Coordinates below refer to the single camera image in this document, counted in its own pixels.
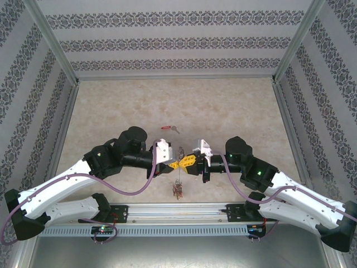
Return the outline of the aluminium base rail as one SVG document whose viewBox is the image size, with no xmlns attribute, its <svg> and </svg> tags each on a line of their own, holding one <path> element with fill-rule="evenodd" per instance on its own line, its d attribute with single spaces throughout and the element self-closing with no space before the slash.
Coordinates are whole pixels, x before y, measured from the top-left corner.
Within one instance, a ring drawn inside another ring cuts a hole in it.
<svg viewBox="0 0 357 268">
<path fill-rule="evenodd" d="M 126 224 L 226 224 L 226 203 L 112 203 L 127 205 Z"/>
</svg>

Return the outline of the aluminium frame beam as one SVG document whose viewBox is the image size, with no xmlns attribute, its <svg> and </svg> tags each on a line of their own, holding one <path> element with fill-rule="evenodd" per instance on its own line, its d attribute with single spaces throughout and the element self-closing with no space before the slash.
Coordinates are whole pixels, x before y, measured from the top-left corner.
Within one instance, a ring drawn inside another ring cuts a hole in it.
<svg viewBox="0 0 357 268">
<path fill-rule="evenodd" d="M 45 180 L 53 178 L 58 169 L 58 165 L 60 162 L 60 157 L 62 154 L 62 150 L 64 147 L 66 134 L 69 128 L 71 116 L 74 110 L 75 101 L 78 95 L 80 87 L 80 82 L 77 83 L 76 86 L 73 87 L 69 98 L 67 100 L 67 104 L 64 110 L 64 115 L 62 118 L 62 123 L 59 128 L 59 133 L 57 135 L 57 139 L 55 142 L 53 153 L 50 156 L 50 162 L 47 169 L 46 176 L 41 180 L 43 183 Z M 15 247 L 15 252 L 13 254 L 13 260 L 7 266 L 7 268 L 28 268 L 32 259 L 32 255 L 36 246 L 36 242 L 38 237 L 30 238 L 26 241 L 17 242 L 17 246 Z"/>
<path fill-rule="evenodd" d="M 136 76 L 84 76 L 78 78 L 78 82 L 84 81 L 109 81 L 109 80 L 175 80 L 175 79 L 255 79 L 270 78 L 273 75 L 238 75 L 238 74 L 215 74 L 215 75 L 136 75 Z"/>
<path fill-rule="evenodd" d="M 308 169 L 306 167 L 302 152 L 300 150 L 297 135 L 293 127 L 293 122 L 291 120 L 286 101 L 283 97 L 279 84 L 277 84 L 273 79 L 271 79 L 271 82 L 277 100 L 278 108 L 281 113 L 284 128 L 287 133 L 288 141 L 292 150 L 292 155 L 296 164 L 296 168 L 301 179 L 301 183 L 305 187 L 312 189 Z M 322 243 L 322 248 L 324 250 L 329 268 L 348 268 L 342 252 L 334 250 L 333 248 L 325 245 L 324 243 Z"/>
</svg>

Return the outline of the aluminium frame post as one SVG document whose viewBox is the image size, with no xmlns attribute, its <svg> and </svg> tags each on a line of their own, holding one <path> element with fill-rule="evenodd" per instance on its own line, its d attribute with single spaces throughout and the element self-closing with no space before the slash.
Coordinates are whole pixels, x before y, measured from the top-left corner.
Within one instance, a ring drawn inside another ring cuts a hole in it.
<svg viewBox="0 0 357 268">
<path fill-rule="evenodd" d="M 276 85 L 281 80 L 324 2 L 325 0 L 312 0 L 276 71 L 272 75 L 273 85 Z"/>
<path fill-rule="evenodd" d="M 70 61 L 66 57 L 60 42 L 56 38 L 50 24 L 48 23 L 46 16 L 42 13 L 40 6 L 36 0 L 22 0 L 25 4 L 25 7 L 29 11 L 31 17 L 36 23 L 38 29 L 45 38 L 48 46 L 54 53 L 57 61 L 65 72 L 66 76 L 69 78 L 72 84 L 78 84 L 78 77 L 75 74 L 73 67 L 70 64 Z"/>
</svg>

